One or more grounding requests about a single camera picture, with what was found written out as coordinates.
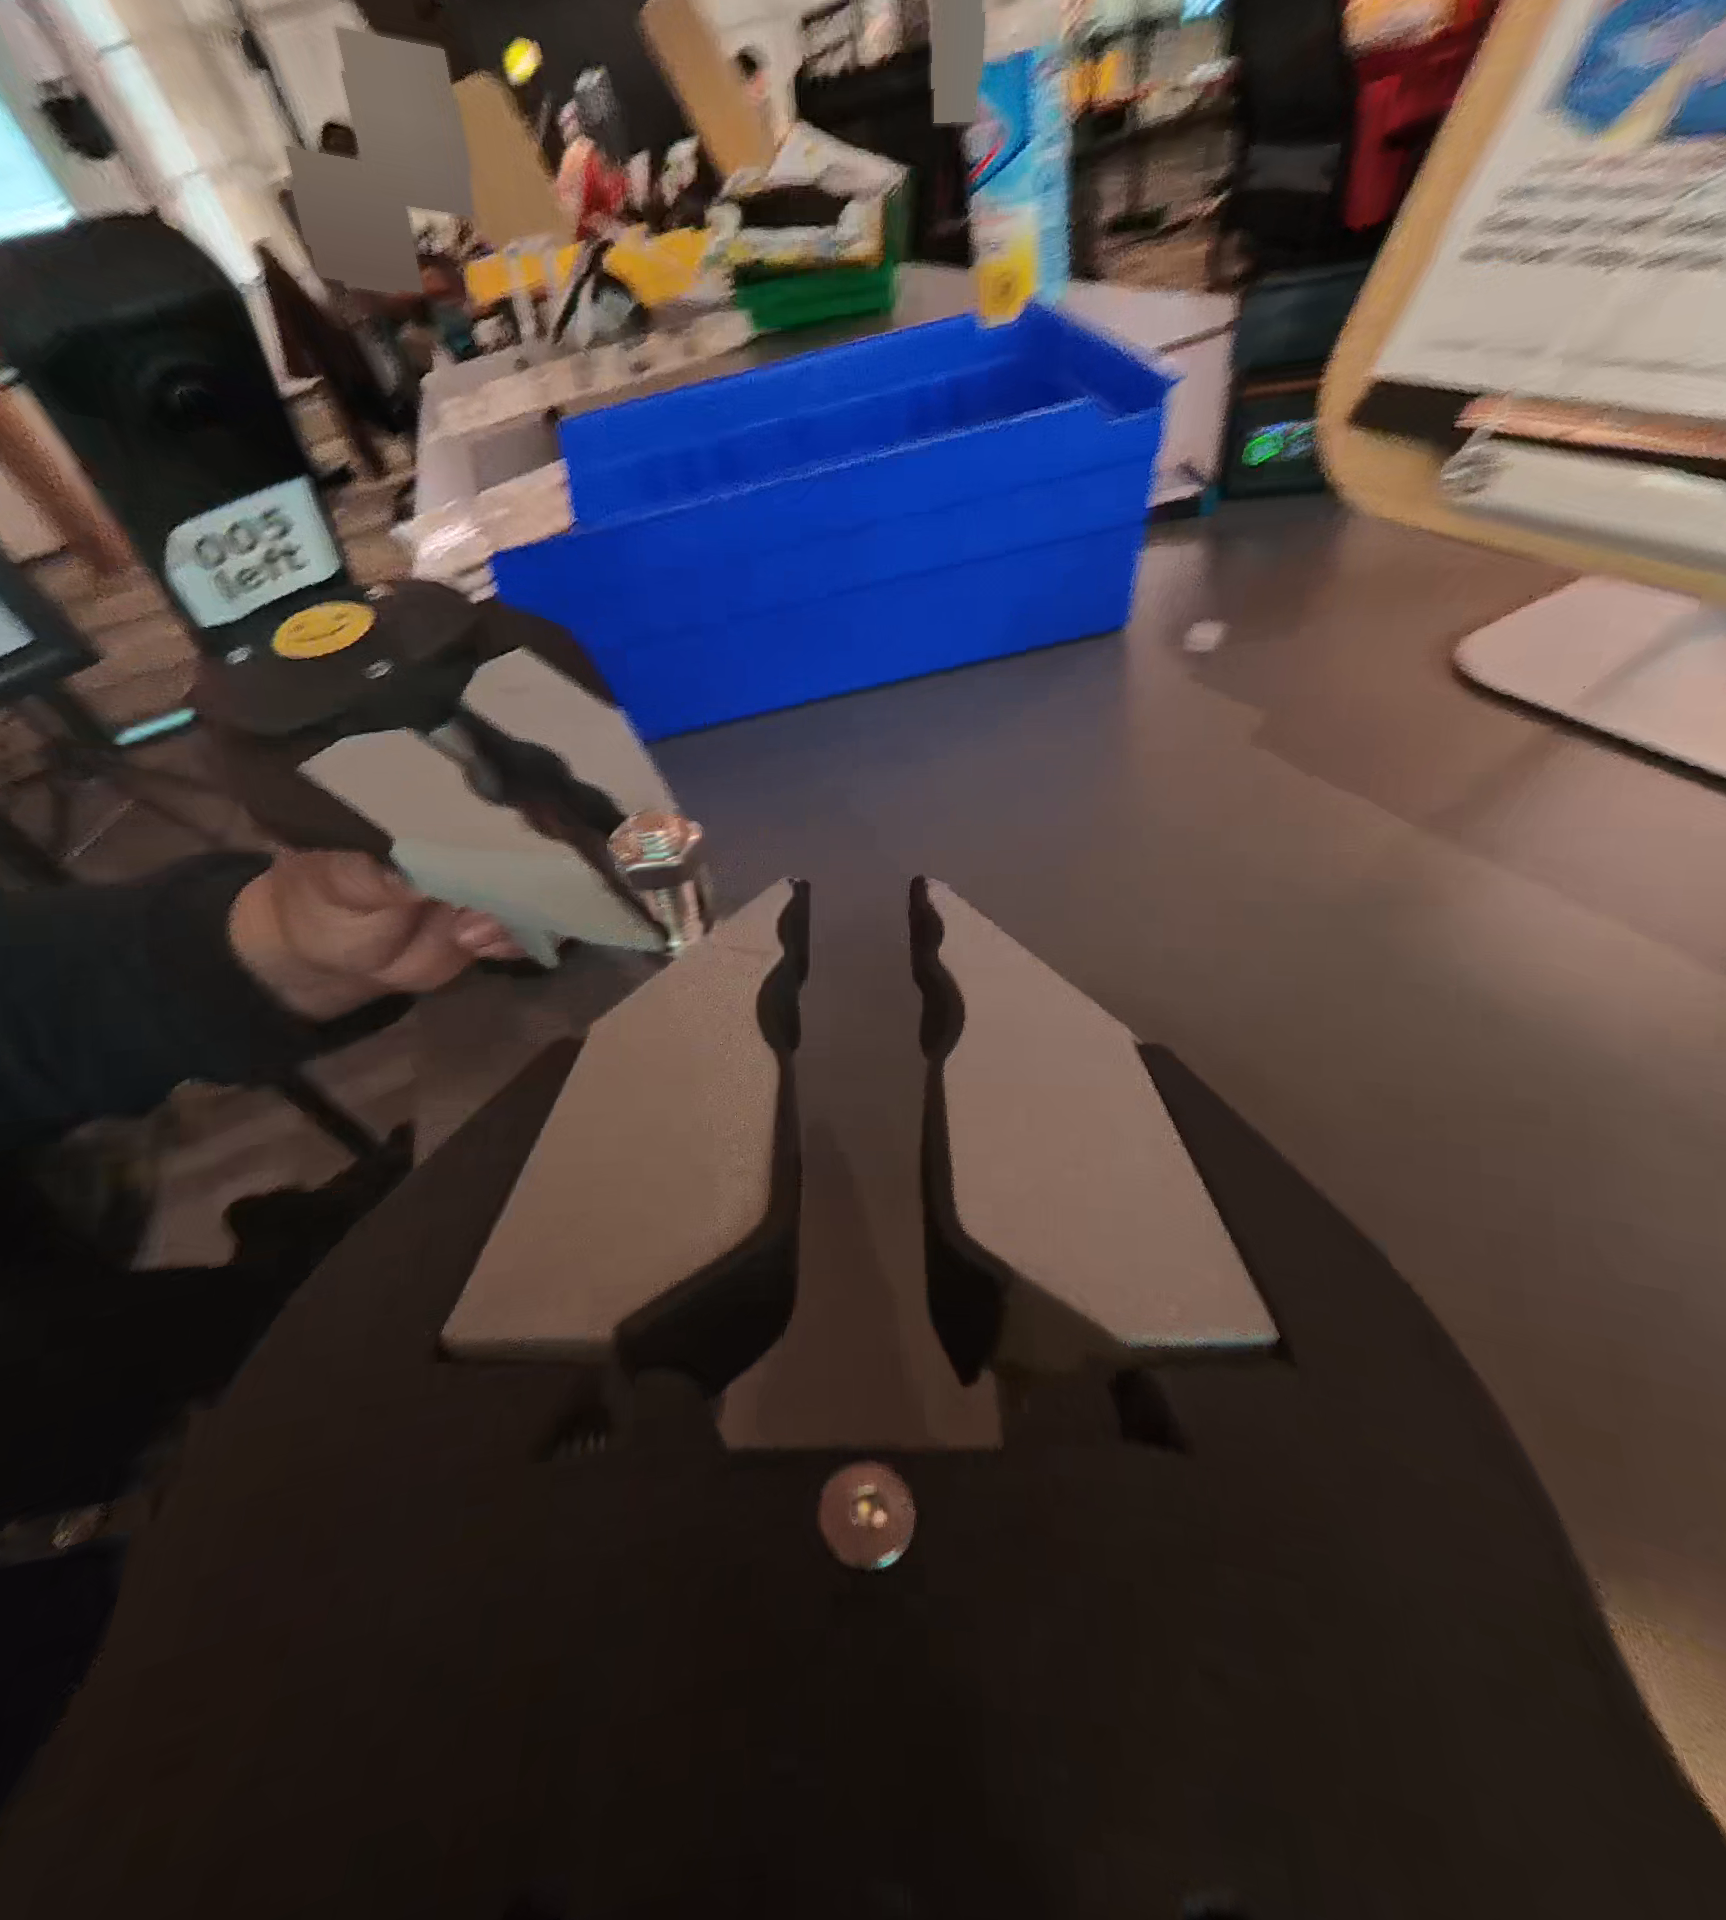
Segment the printed instruction sheet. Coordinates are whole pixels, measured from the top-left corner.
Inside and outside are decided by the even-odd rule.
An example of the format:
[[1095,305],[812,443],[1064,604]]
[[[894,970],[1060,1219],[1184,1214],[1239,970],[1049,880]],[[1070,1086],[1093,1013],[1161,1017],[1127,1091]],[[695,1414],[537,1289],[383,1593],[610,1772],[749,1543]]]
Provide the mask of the printed instruction sheet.
[[1726,2],[1554,6],[1378,381],[1726,422]]

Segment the person's left forearm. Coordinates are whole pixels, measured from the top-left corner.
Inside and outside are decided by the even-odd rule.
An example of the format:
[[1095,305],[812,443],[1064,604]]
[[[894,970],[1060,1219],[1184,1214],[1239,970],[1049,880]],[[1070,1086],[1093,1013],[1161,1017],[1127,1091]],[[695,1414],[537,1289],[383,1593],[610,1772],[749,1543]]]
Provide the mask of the person's left forearm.
[[262,856],[225,852],[0,892],[0,1152],[310,1057],[317,1027],[233,944],[233,913],[266,871]]

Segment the person's left hand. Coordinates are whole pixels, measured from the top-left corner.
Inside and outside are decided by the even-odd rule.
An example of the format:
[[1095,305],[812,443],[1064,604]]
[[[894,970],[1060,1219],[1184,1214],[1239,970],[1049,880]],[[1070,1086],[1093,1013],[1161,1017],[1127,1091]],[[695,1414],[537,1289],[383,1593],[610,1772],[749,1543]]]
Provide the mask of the person's left hand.
[[493,916],[430,899],[356,852],[276,855],[231,905],[226,936],[275,1003],[318,1024],[529,959]]

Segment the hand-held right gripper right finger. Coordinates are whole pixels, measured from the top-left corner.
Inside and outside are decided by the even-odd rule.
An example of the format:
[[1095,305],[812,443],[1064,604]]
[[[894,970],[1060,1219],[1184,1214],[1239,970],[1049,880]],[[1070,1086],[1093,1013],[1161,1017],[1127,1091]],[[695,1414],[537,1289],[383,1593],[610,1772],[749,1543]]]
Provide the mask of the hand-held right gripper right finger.
[[906,899],[924,1291],[960,1384],[1282,1352],[1129,1024],[952,887]]

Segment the black device with lit screen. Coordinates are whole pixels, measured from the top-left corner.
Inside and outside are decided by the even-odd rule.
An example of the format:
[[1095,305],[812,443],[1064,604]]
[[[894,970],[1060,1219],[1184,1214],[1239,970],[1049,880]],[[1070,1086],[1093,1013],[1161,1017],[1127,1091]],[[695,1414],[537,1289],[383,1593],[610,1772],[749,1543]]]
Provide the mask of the black device with lit screen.
[[1256,277],[1240,295],[1219,490],[1225,503],[1327,495],[1317,414],[1368,261]]

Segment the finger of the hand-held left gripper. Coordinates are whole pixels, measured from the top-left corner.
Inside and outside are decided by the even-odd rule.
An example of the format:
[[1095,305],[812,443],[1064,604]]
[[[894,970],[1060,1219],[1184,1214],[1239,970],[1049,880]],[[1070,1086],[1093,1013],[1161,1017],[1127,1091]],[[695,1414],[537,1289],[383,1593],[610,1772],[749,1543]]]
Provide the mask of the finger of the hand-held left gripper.
[[299,772],[386,838],[414,892],[484,916],[538,965],[565,946],[670,955],[610,849],[623,816],[549,748],[496,729],[351,732]]
[[484,801],[578,851],[605,851],[640,814],[684,810],[623,708],[527,649],[470,675],[451,747]]

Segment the green plastic bin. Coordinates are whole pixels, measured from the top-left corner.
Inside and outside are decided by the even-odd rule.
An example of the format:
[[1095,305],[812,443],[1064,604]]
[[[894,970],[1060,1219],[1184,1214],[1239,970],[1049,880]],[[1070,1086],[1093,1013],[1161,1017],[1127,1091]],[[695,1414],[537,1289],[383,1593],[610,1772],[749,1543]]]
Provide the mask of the green plastic bin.
[[837,325],[885,321],[897,309],[902,261],[888,253],[875,263],[807,263],[800,267],[732,267],[737,310],[758,338],[811,332]]

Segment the blue plastic bin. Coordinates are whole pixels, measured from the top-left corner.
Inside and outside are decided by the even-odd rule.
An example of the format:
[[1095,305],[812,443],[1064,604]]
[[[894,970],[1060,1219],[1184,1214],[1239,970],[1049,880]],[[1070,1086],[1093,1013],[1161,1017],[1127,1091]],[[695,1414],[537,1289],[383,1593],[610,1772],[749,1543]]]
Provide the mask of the blue plastic bin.
[[648,743],[1116,634],[1175,376],[1057,309],[954,317],[561,424],[498,550]]

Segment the wooden document stand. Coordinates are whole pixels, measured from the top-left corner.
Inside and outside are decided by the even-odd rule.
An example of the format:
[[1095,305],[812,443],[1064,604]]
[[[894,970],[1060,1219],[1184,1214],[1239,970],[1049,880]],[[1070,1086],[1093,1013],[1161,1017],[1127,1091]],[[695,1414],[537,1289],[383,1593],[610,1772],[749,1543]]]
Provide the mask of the wooden document stand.
[[1726,787],[1726,422],[1378,378],[1554,6],[1498,6],[1331,357],[1320,453],[1366,517],[1570,571],[1458,643],[1479,690]]

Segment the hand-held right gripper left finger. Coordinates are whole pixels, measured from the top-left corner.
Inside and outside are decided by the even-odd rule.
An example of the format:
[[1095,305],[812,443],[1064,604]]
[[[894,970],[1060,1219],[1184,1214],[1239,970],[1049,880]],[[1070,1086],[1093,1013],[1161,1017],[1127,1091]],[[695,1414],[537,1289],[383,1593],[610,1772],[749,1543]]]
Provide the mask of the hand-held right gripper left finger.
[[444,1323],[446,1361],[731,1390],[780,1342],[811,909],[780,879],[588,1031]]

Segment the blue and white carton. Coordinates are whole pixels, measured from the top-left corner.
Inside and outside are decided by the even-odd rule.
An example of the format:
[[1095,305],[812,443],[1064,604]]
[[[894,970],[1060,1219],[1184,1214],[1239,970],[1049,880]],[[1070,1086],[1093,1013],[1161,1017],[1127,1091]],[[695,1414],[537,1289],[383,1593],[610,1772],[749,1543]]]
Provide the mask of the blue and white carton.
[[978,323],[1059,305],[1070,281],[1070,115],[1057,43],[984,63],[962,149]]

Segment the large steel hex bolt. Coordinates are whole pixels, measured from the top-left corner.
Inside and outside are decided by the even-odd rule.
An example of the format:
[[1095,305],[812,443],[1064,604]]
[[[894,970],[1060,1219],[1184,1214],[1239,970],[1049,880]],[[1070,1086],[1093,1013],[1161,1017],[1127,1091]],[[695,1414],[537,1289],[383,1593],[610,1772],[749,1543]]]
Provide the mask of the large steel hex bolt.
[[609,852],[617,877],[660,931],[667,957],[707,941],[717,911],[701,825],[672,808],[640,810],[617,825]]

